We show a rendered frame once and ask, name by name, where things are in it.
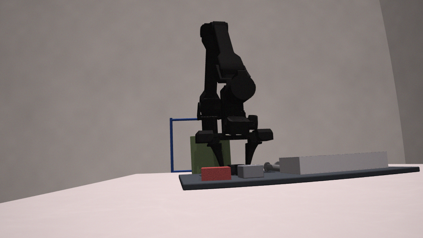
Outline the red rectangular block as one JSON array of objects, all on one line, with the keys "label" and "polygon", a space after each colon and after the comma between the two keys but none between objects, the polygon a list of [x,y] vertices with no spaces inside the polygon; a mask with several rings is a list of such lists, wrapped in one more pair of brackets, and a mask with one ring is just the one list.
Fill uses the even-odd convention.
[{"label": "red rectangular block", "polygon": [[201,168],[202,181],[231,180],[231,168],[229,166]]}]

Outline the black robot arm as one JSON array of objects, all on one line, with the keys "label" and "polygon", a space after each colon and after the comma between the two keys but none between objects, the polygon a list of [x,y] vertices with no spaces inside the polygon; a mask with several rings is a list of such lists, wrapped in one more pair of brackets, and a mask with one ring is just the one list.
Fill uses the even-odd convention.
[{"label": "black robot arm", "polygon": [[[242,63],[240,56],[234,53],[228,33],[228,23],[213,21],[204,23],[200,28],[200,37],[206,49],[205,89],[200,96],[197,120],[202,120],[203,131],[218,133],[217,120],[221,119],[221,108],[244,107],[256,91],[256,85]],[[226,83],[217,94],[217,82]],[[227,114],[228,113],[228,114]],[[217,116],[217,117],[214,117]],[[223,121],[223,132],[229,135],[249,135],[250,130],[257,130],[258,116],[233,116],[227,111]]]}]

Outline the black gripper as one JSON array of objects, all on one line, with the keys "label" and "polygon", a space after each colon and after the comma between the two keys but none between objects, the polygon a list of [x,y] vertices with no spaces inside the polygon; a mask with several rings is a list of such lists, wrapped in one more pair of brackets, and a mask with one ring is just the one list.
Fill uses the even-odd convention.
[{"label": "black gripper", "polygon": [[216,155],[219,166],[224,166],[221,140],[241,140],[247,139],[245,144],[245,164],[250,165],[256,147],[262,144],[262,141],[273,140],[273,131],[271,129],[257,129],[250,132],[249,135],[226,135],[223,132],[223,121],[227,111],[231,111],[233,116],[239,116],[240,112],[244,112],[243,107],[232,106],[221,108],[221,125],[222,134],[214,134],[213,131],[198,131],[195,135],[195,143],[207,143],[207,147],[211,147]]}]

